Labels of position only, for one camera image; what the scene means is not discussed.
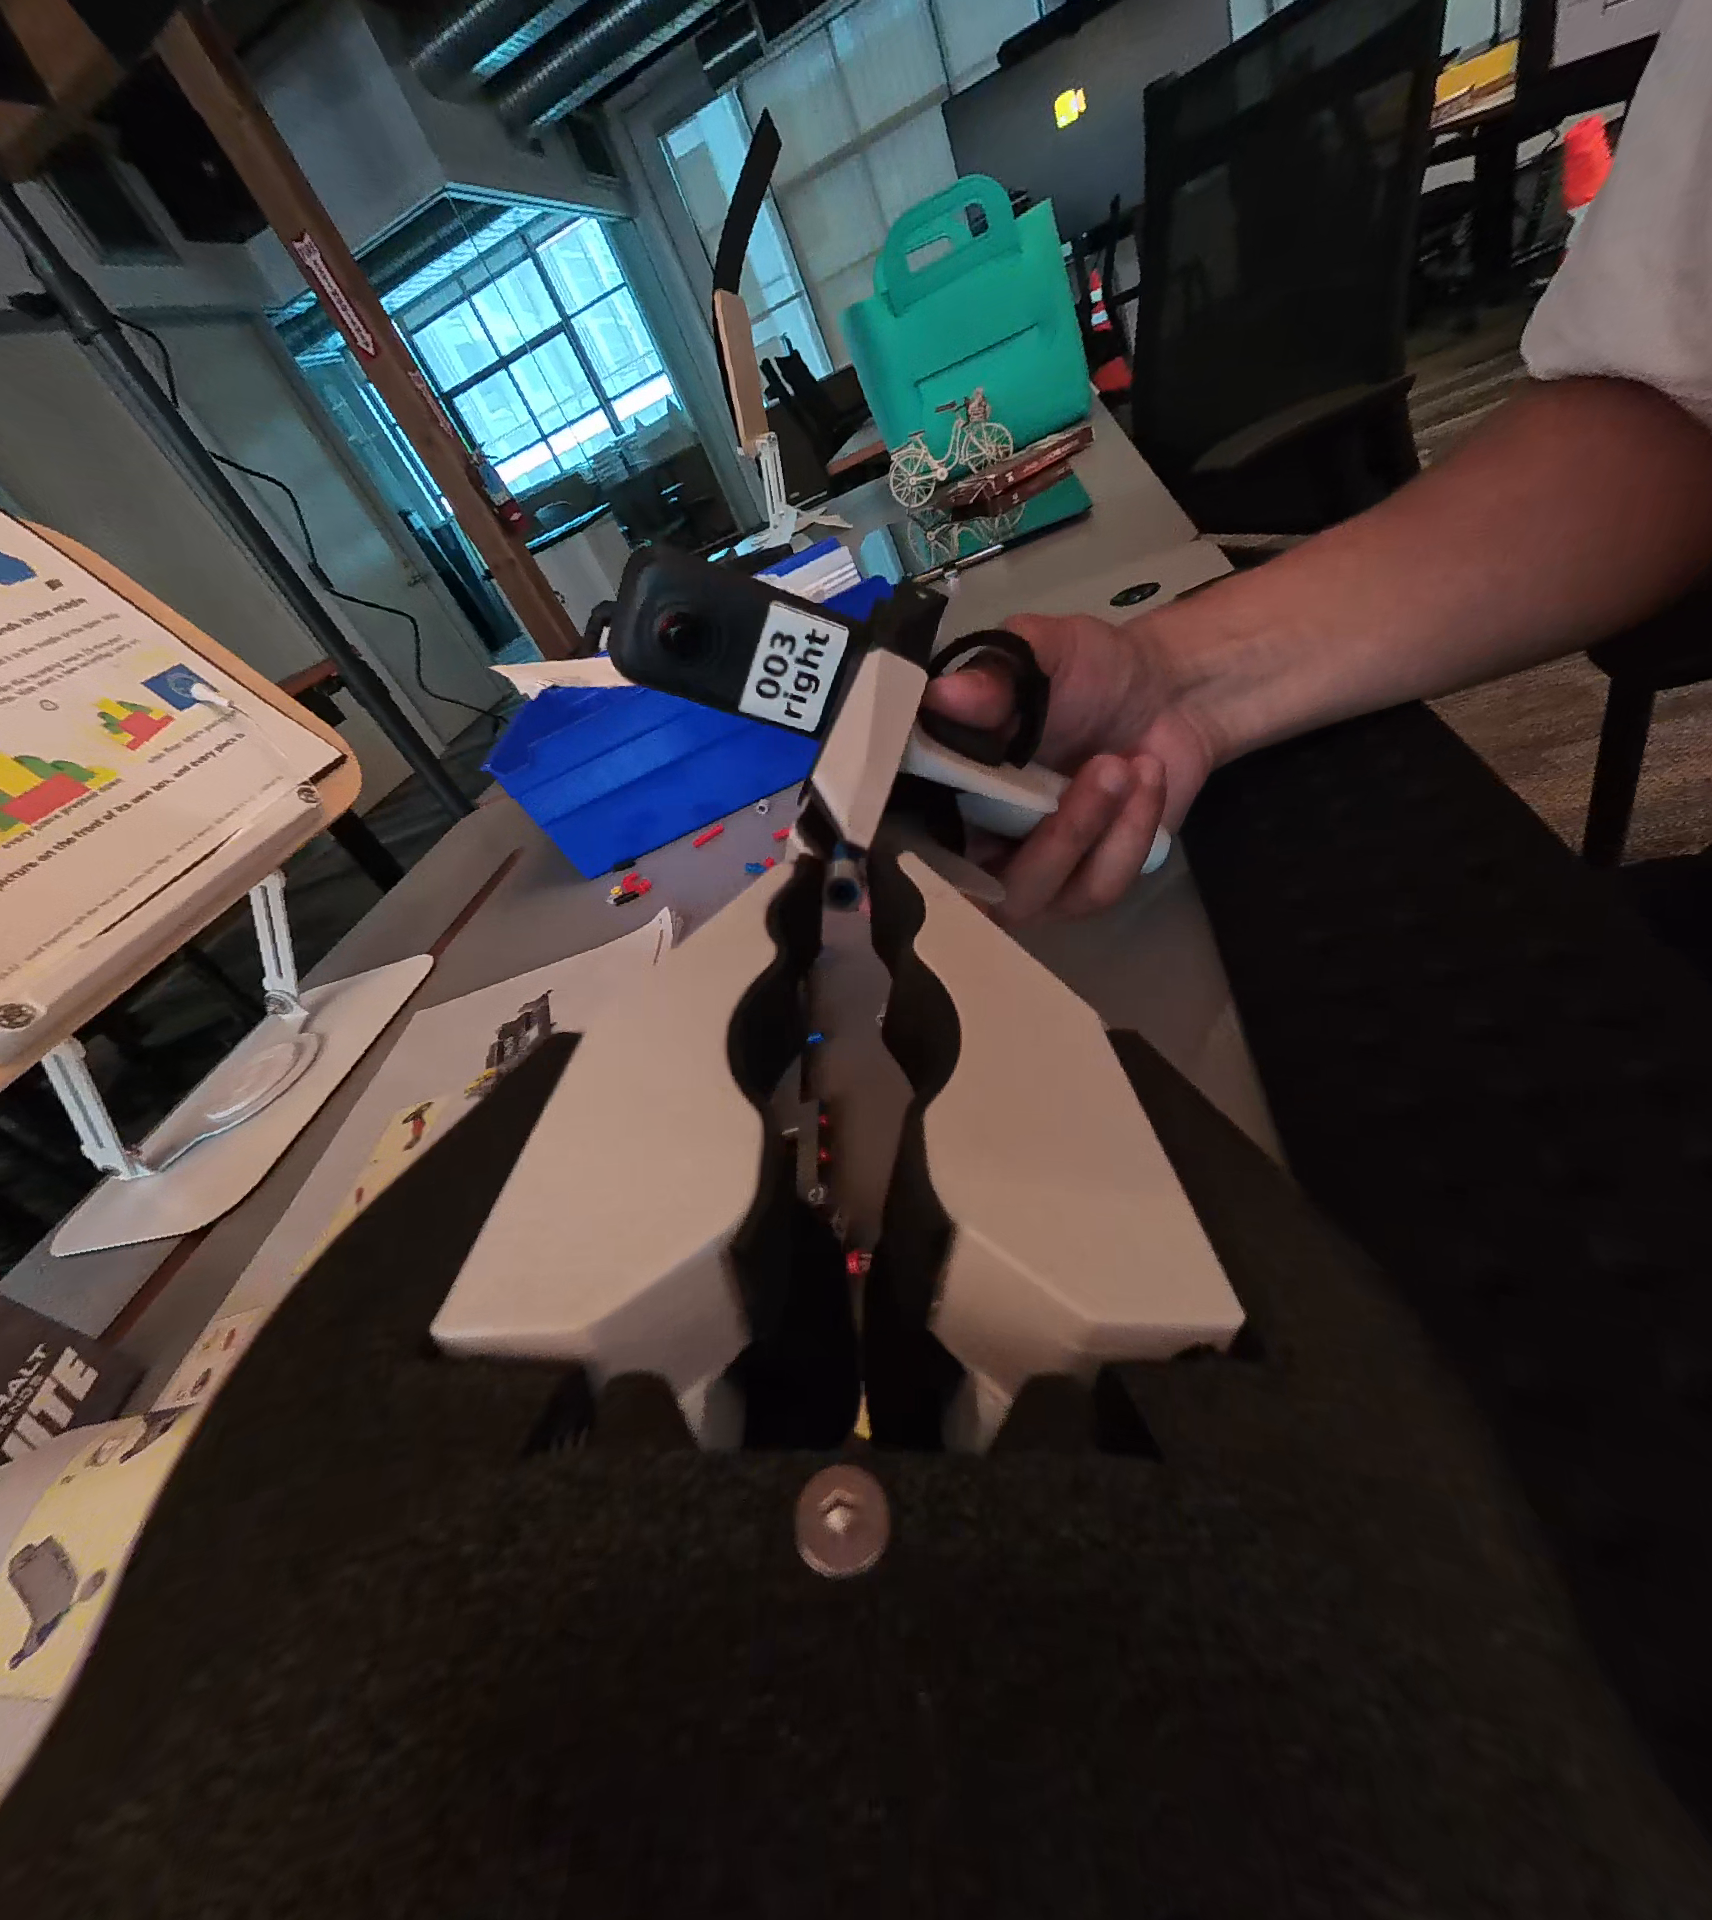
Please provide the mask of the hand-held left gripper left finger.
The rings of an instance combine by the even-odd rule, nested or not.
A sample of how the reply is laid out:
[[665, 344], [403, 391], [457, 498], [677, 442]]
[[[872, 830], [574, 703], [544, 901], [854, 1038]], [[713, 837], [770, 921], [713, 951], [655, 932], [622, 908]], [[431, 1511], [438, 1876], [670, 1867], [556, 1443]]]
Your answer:
[[858, 1418], [842, 1248], [797, 1118], [823, 865], [784, 864], [616, 994], [556, 1072], [448, 1299], [448, 1357], [655, 1375], [704, 1446]]

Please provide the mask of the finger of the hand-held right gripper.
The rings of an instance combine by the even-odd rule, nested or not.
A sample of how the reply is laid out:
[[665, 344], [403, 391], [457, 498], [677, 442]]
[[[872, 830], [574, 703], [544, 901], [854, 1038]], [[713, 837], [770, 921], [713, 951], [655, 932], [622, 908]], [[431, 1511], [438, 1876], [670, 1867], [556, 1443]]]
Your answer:
[[887, 816], [891, 779], [915, 733], [924, 668], [872, 646], [819, 745], [813, 779], [797, 804], [797, 856], [829, 864], [834, 847], [866, 852]]

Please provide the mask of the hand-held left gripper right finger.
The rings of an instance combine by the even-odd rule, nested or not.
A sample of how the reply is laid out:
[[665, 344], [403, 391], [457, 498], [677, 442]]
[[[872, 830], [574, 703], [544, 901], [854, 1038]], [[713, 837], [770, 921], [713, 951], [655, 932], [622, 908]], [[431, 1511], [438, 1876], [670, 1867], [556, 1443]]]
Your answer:
[[872, 865], [909, 1100], [863, 1282], [866, 1435], [988, 1452], [1028, 1383], [1225, 1351], [1245, 1306], [1131, 1067], [1169, 1063], [920, 852]]

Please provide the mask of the pile of small lego pins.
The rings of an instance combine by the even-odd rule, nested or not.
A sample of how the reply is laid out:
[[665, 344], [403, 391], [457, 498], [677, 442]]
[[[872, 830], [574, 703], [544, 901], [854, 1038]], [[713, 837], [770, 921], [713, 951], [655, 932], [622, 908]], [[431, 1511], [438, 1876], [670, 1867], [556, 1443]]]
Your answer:
[[608, 906], [616, 908], [677, 908], [677, 916], [713, 916], [720, 901], [735, 901], [759, 878], [785, 864], [794, 819], [777, 812], [746, 812], [717, 819], [696, 834], [683, 834], [630, 865], [598, 878]]

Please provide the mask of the lego car chassis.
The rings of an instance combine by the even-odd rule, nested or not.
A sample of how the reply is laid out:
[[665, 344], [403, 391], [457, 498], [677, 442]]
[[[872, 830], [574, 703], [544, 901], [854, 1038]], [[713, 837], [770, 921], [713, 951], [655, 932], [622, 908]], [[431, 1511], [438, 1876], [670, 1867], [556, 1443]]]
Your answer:
[[829, 1013], [823, 1013], [823, 988], [819, 970], [813, 970], [797, 990], [797, 1018], [802, 1018], [802, 1050], [797, 1050], [797, 1100], [794, 1100], [794, 1150], [797, 1150], [797, 1199], [802, 1211], [834, 1238], [834, 1254], [842, 1263], [850, 1292], [863, 1292], [866, 1282], [866, 1244], [850, 1226], [850, 1211], [834, 1189], [839, 1171], [839, 1118], [829, 1100]]

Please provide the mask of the person's right hand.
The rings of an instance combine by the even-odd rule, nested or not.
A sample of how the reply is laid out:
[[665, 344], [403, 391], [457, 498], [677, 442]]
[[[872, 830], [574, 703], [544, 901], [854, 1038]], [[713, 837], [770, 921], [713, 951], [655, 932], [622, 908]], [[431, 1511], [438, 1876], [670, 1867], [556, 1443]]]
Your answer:
[[1160, 830], [1182, 819], [1210, 771], [1210, 738], [1188, 709], [1192, 614], [1012, 614], [1005, 634], [1024, 640], [1049, 678], [1037, 757], [1065, 791], [1017, 847], [984, 847], [1005, 890], [993, 916], [1005, 930], [1088, 921], [1125, 901]]

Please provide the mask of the blue plastic bin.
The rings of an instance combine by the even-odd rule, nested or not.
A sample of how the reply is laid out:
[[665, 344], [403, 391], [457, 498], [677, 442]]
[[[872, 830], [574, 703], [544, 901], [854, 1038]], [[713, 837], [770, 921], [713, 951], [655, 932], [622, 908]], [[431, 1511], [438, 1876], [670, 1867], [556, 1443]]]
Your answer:
[[[815, 598], [802, 591], [813, 563], [829, 563], [839, 550], [819, 544], [804, 558], [785, 558], [763, 573], [797, 598], [866, 620], [891, 583], [850, 583], [850, 591]], [[704, 709], [665, 690], [544, 690], [523, 698], [503, 745], [488, 757], [488, 776], [554, 837], [554, 847], [583, 874], [616, 874], [623, 856], [655, 852], [683, 834], [696, 834], [735, 812], [763, 804], [785, 787], [802, 787], [815, 769], [815, 745], [777, 733], [723, 709]]]

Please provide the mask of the open instruction booklet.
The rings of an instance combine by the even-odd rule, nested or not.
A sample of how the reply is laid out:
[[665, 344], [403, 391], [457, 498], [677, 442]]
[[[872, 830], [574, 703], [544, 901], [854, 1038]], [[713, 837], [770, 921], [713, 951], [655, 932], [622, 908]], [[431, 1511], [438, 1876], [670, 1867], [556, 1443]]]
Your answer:
[[534, 1043], [590, 1013], [677, 938], [674, 908], [578, 959], [414, 1013], [330, 1137], [292, 1211], [161, 1388], [119, 1418], [53, 1441], [0, 1479], [0, 1798], [87, 1662], [140, 1527], [189, 1431], [319, 1248], [467, 1118]]

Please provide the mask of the brown flat box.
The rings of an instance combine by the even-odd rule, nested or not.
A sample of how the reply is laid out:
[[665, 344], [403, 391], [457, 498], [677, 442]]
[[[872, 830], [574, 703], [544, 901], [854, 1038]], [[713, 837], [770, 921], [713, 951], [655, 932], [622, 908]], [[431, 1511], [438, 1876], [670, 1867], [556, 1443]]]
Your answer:
[[1090, 448], [1090, 422], [1057, 428], [1028, 448], [999, 459], [984, 473], [957, 473], [935, 491], [935, 509], [951, 519], [984, 519], [1003, 509], [1019, 509], [1038, 491], [1057, 484], [1076, 454]]

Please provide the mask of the white board stand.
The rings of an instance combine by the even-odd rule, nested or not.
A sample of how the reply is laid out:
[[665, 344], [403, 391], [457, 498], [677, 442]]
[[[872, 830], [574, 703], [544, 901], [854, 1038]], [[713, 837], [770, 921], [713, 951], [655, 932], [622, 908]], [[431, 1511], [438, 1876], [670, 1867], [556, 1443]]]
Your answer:
[[311, 1131], [326, 1100], [431, 981], [414, 951], [344, 981], [300, 990], [285, 878], [248, 890], [265, 1013], [188, 1090], [145, 1142], [122, 1142], [81, 1038], [45, 1059], [102, 1186], [53, 1227], [53, 1259], [89, 1259], [153, 1238], [188, 1238], [245, 1205], [279, 1158]]

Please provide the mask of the black dotted mat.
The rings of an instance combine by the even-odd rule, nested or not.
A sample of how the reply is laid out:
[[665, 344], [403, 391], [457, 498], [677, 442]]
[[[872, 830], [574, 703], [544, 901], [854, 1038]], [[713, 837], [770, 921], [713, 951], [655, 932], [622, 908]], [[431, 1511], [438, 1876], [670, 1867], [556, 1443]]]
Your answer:
[[1182, 852], [1286, 1169], [1712, 1841], [1712, 988], [1424, 703], [1229, 762]]

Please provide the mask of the teal carry case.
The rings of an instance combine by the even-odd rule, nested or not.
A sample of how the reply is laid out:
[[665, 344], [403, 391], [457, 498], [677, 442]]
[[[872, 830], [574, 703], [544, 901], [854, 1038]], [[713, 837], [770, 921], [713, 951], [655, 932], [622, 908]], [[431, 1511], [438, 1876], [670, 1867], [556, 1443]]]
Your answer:
[[1090, 415], [1055, 207], [1012, 209], [993, 176], [909, 207], [872, 255], [872, 295], [839, 326], [887, 454], [915, 428], [946, 442], [939, 404], [978, 384], [1017, 448]]

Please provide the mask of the black mesh chair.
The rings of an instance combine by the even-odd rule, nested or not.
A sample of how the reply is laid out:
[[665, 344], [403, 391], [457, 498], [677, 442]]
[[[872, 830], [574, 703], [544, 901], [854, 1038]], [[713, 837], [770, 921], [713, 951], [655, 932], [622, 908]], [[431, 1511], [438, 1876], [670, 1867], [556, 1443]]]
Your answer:
[[1440, 0], [1286, 5], [1145, 92], [1131, 442], [1207, 540], [1305, 540], [1423, 473], [1440, 31]]

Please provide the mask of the task instruction board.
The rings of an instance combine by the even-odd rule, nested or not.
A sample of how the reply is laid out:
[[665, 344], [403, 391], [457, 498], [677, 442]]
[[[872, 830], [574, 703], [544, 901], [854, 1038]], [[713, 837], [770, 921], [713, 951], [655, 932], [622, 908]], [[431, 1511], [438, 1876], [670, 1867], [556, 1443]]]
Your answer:
[[0, 1090], [356, 791], [337, 731], [89, 550], [0, 509]]

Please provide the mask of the wooden post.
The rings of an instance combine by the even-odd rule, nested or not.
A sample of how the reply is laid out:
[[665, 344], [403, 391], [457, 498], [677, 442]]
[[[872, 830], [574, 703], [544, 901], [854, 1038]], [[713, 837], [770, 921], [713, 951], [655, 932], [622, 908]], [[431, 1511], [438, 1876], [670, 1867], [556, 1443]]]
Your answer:
[[457, 528], [478, 550], [488, 575], [515, 609], [530, 641], [544, 656], [574, 656], [583, 641], [578, 623], [568, 620], [538, 563], [530, 558], [523, 532], [488, 496], [478, 454], [462, 442], [443, 400], [431, 391], [414, 351], [397, 334], [354, 247], [344, 243], [337, 223], [330, 217], [326, 199], [300, 171], [292, 141], [280, 136], [252, 82], [245, 74], [245, 64], [221, 39], [217, 16], [205, 5], [181, 5], [156, 31], [156, 55], [181, 85], [188, 105], [217, 135], [221, 151], [234, 164], [265, 228], [280, 236], [295, 270], [314, 292], [319, 310], [337, 326], [361, 378], [385, 400], [403, 439], [436, 476], [436, 491], [453, 509]]

